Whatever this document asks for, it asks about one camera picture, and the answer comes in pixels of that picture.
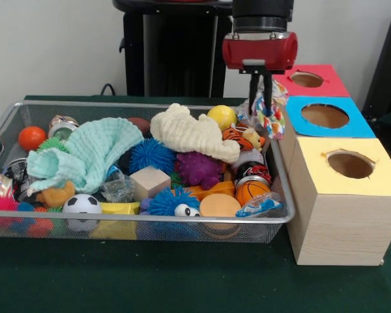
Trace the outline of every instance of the blue spiky ball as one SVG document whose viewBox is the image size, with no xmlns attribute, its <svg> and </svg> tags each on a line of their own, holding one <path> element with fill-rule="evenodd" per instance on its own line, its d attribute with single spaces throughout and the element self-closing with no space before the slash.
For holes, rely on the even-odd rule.
<svg viewBox="0 0 391 313">
<path fill-rule="evenodd" d="M 200 201 L 196 197 L 191 196 L 190 191 L 180 187 L 175 189 L 174 195 L 171 189 L 165 188 L 151 201 L 148 212 L 151 215 L 174 216 L 175 208 L 183 203 L 194 209 L 200 208 Z"/>
<path fill-rule="evenodd" d="M 166 174 L 174 171 L 175 152 L 162 145 L 158 140 L 151 138 L 145 139 L 132 148 L 130 157 L 130 174 L 152 166 Z"/>
</svg>

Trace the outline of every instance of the white wall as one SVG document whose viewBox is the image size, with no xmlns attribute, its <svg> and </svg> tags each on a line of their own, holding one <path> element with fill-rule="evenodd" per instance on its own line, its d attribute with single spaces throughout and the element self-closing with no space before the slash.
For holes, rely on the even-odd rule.
<svg viewBox="0 0 391 313">
<path fill-rule="evenodd" d="M 391 0 L 296 0 L 290 29 L 298 63 L 332 63 L 364 103 L 391 19 Z M 126 93 L 123 14 L 108 0 L 0 0 L 0 115 L 25 95 L 95 95 L 106 82 Z M 229 71 L 227 97 L 248 77 Z"/>
</svg>

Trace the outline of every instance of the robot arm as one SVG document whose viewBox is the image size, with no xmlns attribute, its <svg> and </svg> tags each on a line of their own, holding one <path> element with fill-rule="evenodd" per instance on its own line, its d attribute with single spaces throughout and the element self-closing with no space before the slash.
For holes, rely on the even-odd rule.
<svg viewBox="0 0 391 313">
<path fill-rule="evenodd" d="M 223 42 L 227 67 L 251 74 L 250 112 L 260 75 L 264 77 L 264 101 L 270 114 L 272 74 L 293 67 L 297 36 L 287 32 L 294 0 L 233 0 L 233 33 Z"/>
</svg>

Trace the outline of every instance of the cream fluffy cloth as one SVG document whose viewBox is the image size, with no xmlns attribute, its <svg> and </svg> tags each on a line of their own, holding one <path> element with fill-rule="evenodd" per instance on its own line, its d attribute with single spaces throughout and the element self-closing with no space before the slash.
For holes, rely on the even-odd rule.
<svg viewBox="0 0 391 313">
<path fill-rule="evenodd" d="M 152 118 L 151 133 L 176 152 L 197 151 L 230 164 L 239 158 L 239 144 L 235 140 L 223 141 L 222 132 L 213 119 L 205 114 L 194 119 L 190 110 L 178 103 Z"/>
</svg>

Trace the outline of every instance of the red box lid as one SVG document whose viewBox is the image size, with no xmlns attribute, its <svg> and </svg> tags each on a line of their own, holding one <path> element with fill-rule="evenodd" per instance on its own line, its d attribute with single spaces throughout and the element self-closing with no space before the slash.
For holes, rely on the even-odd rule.
<svg viewBox="0 0 391 313">
<path fill-rule="evenodd" d="M 290 96 L 350 97 L 332 65 L 295 65 L 284 75 L 274 75 Z"/>
</svg>

